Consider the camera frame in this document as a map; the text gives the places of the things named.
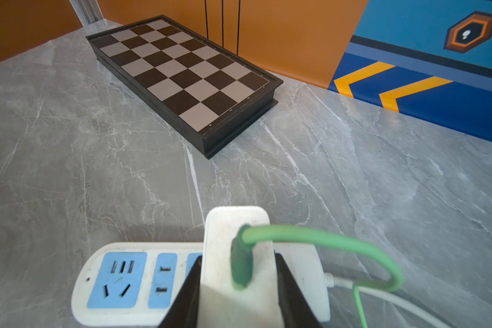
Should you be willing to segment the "white USB charger adapter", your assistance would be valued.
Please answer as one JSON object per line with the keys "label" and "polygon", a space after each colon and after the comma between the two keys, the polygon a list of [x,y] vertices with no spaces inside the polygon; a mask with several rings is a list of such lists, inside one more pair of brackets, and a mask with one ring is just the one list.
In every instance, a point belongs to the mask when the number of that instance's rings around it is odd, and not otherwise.
{"label": "white USB charger adapter", "polygon": [[257,206],[223,206],[206,217],[198,327],[283,327],[271,242],[247,243],[246,230],[269,225]]}

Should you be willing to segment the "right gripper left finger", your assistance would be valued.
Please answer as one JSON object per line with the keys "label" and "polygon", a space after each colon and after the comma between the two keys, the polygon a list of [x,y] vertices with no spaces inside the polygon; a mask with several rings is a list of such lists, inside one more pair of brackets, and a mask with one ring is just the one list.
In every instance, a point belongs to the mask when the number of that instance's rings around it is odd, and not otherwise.
{"label": "right gripper left finger", "polygon": [[175,301],[158,328],[196,328],[200,300],[202,257],[198,256]]}

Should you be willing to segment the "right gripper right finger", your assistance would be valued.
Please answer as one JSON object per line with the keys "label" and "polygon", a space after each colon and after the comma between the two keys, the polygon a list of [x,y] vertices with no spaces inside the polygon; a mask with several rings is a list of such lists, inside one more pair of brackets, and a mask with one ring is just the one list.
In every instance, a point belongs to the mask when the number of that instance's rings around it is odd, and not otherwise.
{"label": "right gripper right finger", "polygon": [[277,267],[278,301],[284,326],[313,328],[321,327],[313,314],[286,261],[281,254],[275,254]]}

